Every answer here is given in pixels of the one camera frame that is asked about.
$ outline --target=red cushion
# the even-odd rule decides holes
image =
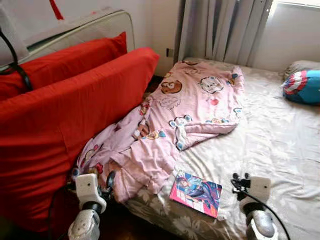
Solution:
[[[127,53],[126,33],[101,38],[51,53],[21,64],[33,89],[71,78]],[[27,91],[21,76],[14,72],[0,76],[0,101]]]
[[[53,193],[66,183],[77,155],[141,102],[158,59],[150,48],[140,48],[1,101],[0,215],[45,231]]]

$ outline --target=curtain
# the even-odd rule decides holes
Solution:
[[[174,62],[186,57],[248,65],[273,0],[181,0]]]

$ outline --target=captain america pillow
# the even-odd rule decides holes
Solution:
[[[320,105],[320,70],[303,70],[290,75],[283,84],[283,95],[296,103]]]

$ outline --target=white bedsheet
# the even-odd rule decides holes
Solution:
[[[221,69],[231,64],[208,61]],[[240,125],[181,153],[175,171],[157,195],[142,189],[126,203],[137,216],[184,239],[246,239],[246,217],[232,194],[233,173],[271,178],[268,204],[293,240],[320,239],[320,107],[282,97],[276,72],[241,67],[245,101]],[[215,220],[169,200],[178,170],[222,185]],[[286,239],[276,222],[280,239]]]

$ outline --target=cartoon print blanket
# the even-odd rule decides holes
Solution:
[[[77,160],[79,173],[96,173],[103,188],[115,170],[118,202],[143,186],[156,194],[180,151],[237,126],[243,92],[239,67],[231,72],[178,62],[140,106],[89,140]]]

